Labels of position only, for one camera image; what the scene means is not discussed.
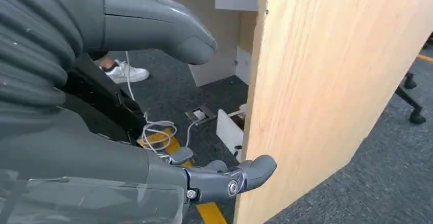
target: yellow floor tape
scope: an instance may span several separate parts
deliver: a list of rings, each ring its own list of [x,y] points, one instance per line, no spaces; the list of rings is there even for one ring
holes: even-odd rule
[[[172,133],[169,128],[165,129],[164,132],[168,134]],[[149,141],[161,140],[163,138],[165,138],[165,136],[162,134],[154,134],[148,136]],[[174,153],[178,148],[180,148],[178,140],[176,140],[175,137],[172,137],[170,145],[165,150],[167,151],[167,153],[171,154]],[[192,165],[193,164],[189,160],[182,164],[182,166]],[[215,203],[196,205],[196,207],[206,224],[227,224],[224,216],[222,215],[221,211],[218,209],[218,206]]]
[[[418,57],[421,58],[421,59],[423,59],[423,60],[426,60],[426,61],[429,61],[429,62],[433,62],[433,58],[431,58],[431,57],[428,57],[428,56],[425,56],[425,55],[421,55],[421,54],[419,54]]]

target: chair caster wheel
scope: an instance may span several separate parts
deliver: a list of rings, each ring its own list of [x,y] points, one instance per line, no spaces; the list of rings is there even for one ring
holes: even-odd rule
[[[409,121],[415,125],[425,123],[427,120],[418,111],[413,111]]]
[[[404,87],[408,90],[411,90],[417,87],[417,83],[413,79],[406,79],[406,81],[404,81]]]

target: screw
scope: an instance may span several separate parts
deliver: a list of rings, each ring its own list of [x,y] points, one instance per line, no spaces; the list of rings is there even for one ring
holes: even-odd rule
[[[194,190],[188,190],[186,192],[186,197],[189,198],[190,200],[193,200],[197,197],[197,192]]]
[[[230,197],[233,197],[237,194],[237,182],[231,181],[228,185],[228,193]]]

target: electrical cord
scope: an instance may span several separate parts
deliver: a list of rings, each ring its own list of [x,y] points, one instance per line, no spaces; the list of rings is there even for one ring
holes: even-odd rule
[[[129,93],[131,94],[131,99],[132,99],[133,101],[135,101],[135,97],[134,97],[134,94],[133,94],[133,92],[132,92],[132,89],[131,89],[131,82],[130,82],[130,70],[131,70],[131,64],[130,64],[130,62],[129,62],[129,53],[128,53],[128,51],[126,51],[125,53],[126,53],[126,61],[127,61],[127,63],[128,63],[128,75],[127,75],[128,90],[129,90]],[[142,133],[141,133],[141,140],[142,140],[142,142],[145,142],[145,143],[147,144],[148,147],[142,145],[141,143],[139,143],[139,144],[140,144],[144,149],[152,150],[154,153],[158,153],[158,151],[164,150],[164,149],[166,149],[168,146],[170,146],[170,143],[171,143],[172,137],[177,133],[177,127],[176,127],[175,124],[174,124],[173,122],[171,122],[171,121],[168,121],[168,120],[162,120],[162,121],[150,121],[150,120],[148,119],[148,117],[149,117],[149,115],[148,115],[148,112],[146,111],[146,112],[144,113],[144,118],[145,118],[145,120],[146,120],[146,125],[143,127],[143,131],[142,131]],[[196,124],[197,122],[199,122],[199,121],[200,121],[200,120],[193,121],[193,122],[188,126],[188,129],[187,129],[187,132],[186,132],[186,143],[185,143],[185,147],[188,147],[188,145],[189,145],[189,134],[190,134],[191,128],[193,127],[193,125],[195,125],[195,124]],[[166,126],[166,127],[172,127],[172,128],[174,129],[174,131],[173,131],[173,133],[169,134],[169,133],[166,133],[166,132],[164,132],[164,131],[160,131],[160,130],[156,130],[156,129],[151,129],[151,127],[153,127],[153,126]],[[162,134],[162,135],[166,136],[166,138],[163,138],[163,139],[161,139],[161,140],[157,140],[157,141],[149,141],[148,138],[147,138],[147,135],[146,135],[146,131],[150,131],[150,132],[154,132],[154,133]],[[165,141],[168,141],[168,142],[167,142],[164,146],[157,147],[157,148],[155,148],[155,147],[152,146],[153,144],[163,143],[163,142],[165,142]]]

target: person's leg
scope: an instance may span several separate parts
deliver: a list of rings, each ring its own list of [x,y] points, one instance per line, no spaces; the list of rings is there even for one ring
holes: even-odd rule
[[[99,62],[99,67],[105,69],[110,69],[114,64],[116,64],[115,60],[109,55],[103,56],[98,60],[98,62]]]
[[[131,67],[126,62],[120,62],[107,54],[107,52],[94,52],[89,53],[89,56],[91,59],[98,61],[100,69],[116,84],[127,82],[128,72],[129,81],[132,83],[149,77],[149,72],[146,69]]]

